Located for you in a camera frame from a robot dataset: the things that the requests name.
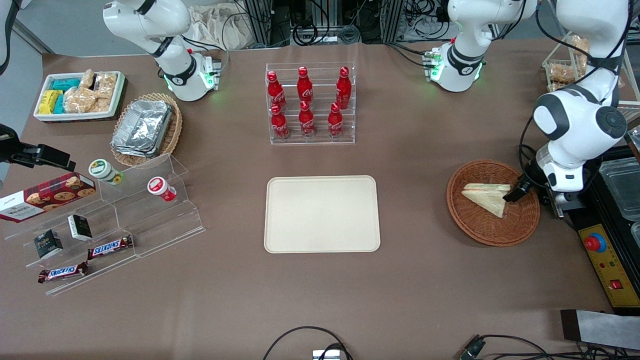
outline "yellow control panel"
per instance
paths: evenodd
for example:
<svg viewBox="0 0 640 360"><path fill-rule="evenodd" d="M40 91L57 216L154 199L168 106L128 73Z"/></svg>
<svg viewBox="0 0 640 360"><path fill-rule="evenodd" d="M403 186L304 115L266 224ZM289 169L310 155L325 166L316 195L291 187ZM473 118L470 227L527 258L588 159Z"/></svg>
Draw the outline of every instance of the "yellow control panel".
<svg viewBox="0 0 640 360"><path fill-rule="evenodd" d="M605 233L602 224L578 232L587 248L589 259L596 270L602 287L614 307L640 307L640 299L629 281L620 259Z"/></svg>

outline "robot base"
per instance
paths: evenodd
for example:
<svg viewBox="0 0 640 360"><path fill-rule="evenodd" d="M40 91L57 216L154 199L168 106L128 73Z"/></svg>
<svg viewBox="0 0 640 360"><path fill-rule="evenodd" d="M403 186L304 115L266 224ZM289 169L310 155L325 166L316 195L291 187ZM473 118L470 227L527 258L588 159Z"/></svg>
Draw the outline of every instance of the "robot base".
<svg viewBox="0 0 640 360"><path fill-rule="evenodd" d="M220 62L213 62L210 57L201 54L192 54L196 60L196 71L186 81L184 85L178 86L164 77L169 90L182 101L196 101L201 99L207 92L217 90L220 83Z"/></svg>
<svg viewBox="0 0 640 360"><path fill-rule="evenodd" d="M447 58L447 53L451 46L452 44L448 42L441 47L434 47L431 52L422 55L422 63L425 66L434 66L430 69L424 69L424 74L427 77L427 81L434 81L445 90L462 92L470 88L471 84L478 79L482 63L475 69L469 67L469 73L467 75L461 75Z"/></svg>

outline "yellow snack package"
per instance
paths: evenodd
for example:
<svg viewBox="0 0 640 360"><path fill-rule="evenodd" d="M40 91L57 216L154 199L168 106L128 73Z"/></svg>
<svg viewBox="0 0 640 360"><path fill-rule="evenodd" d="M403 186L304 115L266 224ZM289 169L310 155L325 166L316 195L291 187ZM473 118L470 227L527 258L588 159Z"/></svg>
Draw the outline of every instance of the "yellow snack package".
<svg viewBox="0 0 640 360"><path fill-rule="evenodd" d="M62 95L62 90L47 90L42 95L42 101L38 106L38 112L41 114L53 114L53 109L56 107L56 101L58 96Z"/></svg>

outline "snickers bar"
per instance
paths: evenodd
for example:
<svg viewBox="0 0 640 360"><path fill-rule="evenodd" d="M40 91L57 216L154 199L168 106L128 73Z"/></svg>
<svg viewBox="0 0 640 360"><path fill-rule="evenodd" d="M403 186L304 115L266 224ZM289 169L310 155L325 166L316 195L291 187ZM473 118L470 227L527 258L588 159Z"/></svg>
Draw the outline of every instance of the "snickers bar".
<svg viewBox="0 0 640 360"><path fill-rule="evenodd" d="M117 239L116 241L112 241L110 243L106 243L104 245L98 246L94 249L88 249L88 255L86 257L87 260L91 260L98 256L103 256L109 254L110 252L114 252L120 249L124 249L127 247L133 246L133 238L131 235L125 236L121 239Z"/></svg>
<svg viewBox="0 0 640 360"><path fill-rule="evenodd" d="M85 276L89 268L85 262L78 265L67 266L66 268L59 268L55 270L42 270L38 276L38 282L49 282L58 279L69 279L71 277Z"/></svg>

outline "red emergency stop button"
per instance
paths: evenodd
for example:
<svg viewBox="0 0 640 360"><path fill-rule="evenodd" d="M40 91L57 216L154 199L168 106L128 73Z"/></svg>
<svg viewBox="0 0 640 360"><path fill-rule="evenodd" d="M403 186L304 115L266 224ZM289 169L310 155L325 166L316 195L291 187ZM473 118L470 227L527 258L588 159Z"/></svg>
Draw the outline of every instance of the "red emergency stop button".
<svg viewBox="0 0 640 360"><path fill-rule="evenodd" d="M584 246L595 252L604 252L607 250L607 242L604 241L602 235L598 233L591 233L584 239Z"/></svg>
<svg viewBox="0 0 640 360"><path fill-rule="evenodd" d="M622 282L620 282L620 280L612 280L611 288L614 290L622 289Z"/></svg>

